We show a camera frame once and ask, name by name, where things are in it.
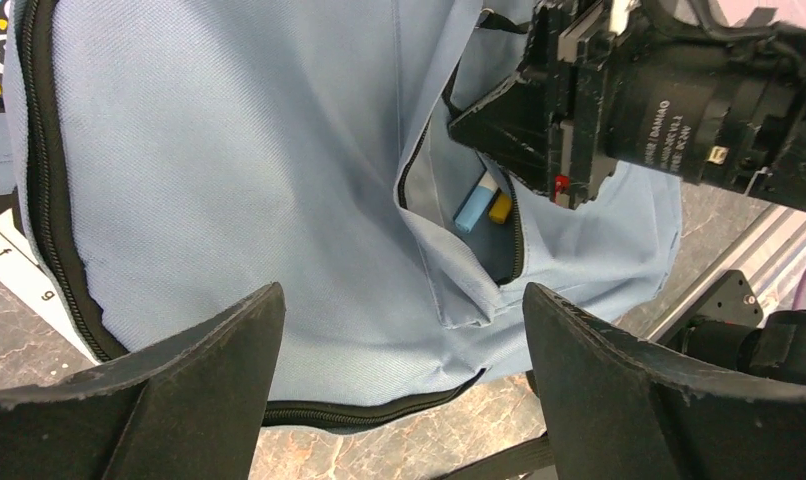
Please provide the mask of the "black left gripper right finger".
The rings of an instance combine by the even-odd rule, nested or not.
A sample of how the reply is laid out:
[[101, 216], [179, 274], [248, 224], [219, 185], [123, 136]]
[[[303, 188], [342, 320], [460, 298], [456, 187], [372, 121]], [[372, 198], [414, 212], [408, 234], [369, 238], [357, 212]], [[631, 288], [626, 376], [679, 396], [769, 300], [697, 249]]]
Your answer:
[[562, 479], [806, 479], [806, 310], [638, 338], [539, 284], [523, 314]]

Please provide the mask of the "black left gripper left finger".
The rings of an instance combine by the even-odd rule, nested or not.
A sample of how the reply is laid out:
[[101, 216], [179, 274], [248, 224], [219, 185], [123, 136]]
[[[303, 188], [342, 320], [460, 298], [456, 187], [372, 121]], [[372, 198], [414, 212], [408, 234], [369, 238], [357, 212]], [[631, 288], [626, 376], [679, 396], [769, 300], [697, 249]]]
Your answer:
[[54, 385], [0, 390], [0, 479], [246, 478], [284, 317], [271, 284]]

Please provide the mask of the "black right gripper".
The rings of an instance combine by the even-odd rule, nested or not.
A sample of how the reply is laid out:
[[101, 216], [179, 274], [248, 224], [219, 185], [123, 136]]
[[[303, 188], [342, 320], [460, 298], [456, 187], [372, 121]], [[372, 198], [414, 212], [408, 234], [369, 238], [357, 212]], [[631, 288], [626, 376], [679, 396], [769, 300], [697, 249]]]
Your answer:
[[539, 1], [516, 70], [465, 108], [447, 82], [450, 138], [492, 159], [526, 188], [577, 209], [598, 198], [618, 161], [604, 152], [609, 58], [608, 1]]

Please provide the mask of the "yellow pencil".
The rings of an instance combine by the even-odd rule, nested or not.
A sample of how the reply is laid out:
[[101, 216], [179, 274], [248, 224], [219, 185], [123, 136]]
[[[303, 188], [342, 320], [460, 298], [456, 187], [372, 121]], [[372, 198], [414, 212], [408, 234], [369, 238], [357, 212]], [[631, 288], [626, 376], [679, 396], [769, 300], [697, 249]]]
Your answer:
[[496, 195], [488, 211], [489, 220], [498, 225], [507, 222], [513, 208], [513, 200], [510, 195], [500, 192]]

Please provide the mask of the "light blue pencil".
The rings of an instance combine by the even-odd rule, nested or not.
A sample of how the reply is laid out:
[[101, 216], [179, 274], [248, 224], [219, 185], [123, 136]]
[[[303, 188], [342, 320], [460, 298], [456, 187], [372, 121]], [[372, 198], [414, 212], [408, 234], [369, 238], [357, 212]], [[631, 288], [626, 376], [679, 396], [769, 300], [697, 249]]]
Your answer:
[[470, 233], [491, 204], [497, 191], [498, 183], [488, 171], [484, 171], [454, 216], [456, 229], [464, 234]]

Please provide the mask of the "blue student backpack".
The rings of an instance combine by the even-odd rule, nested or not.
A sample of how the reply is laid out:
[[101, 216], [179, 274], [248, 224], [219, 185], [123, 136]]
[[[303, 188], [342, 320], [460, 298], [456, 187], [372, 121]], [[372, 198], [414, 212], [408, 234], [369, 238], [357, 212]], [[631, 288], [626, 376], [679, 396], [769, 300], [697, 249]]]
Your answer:
[[506, 172], [505, 226], [452, 224], [489, 157], [453, 142], [522, 51], [524, 1], [10, 1], [22, 232], [97, 366], [278, 284], [262, 427], [370, 430], [532, 370], [529, 284], [611, 321], [664, 283], [678, 181], [622, 166], [566, 210]]

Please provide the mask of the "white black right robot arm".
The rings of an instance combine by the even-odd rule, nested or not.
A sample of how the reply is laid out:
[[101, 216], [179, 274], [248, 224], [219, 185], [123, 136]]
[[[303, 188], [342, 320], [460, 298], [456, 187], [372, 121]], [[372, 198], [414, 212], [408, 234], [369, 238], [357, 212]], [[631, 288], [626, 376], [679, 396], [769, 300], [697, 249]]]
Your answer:
[[575, 209], [619, 162], [806, 212], [806, 29], [662, 1], [540, 1], [515, 69], [450, 137]]

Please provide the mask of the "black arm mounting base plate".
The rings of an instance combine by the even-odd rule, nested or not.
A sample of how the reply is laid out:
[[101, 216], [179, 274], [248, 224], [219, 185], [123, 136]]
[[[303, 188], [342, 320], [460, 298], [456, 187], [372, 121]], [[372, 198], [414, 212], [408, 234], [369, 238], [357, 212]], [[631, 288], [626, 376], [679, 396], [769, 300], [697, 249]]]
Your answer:
[[764, 312], [744, 273], [726, 270], [694, 300], [687, 301], [684, 310], [664, 320], [650, 339], [668, 345], [690, 320], [697, 317], [757, 327], [764, 319]]

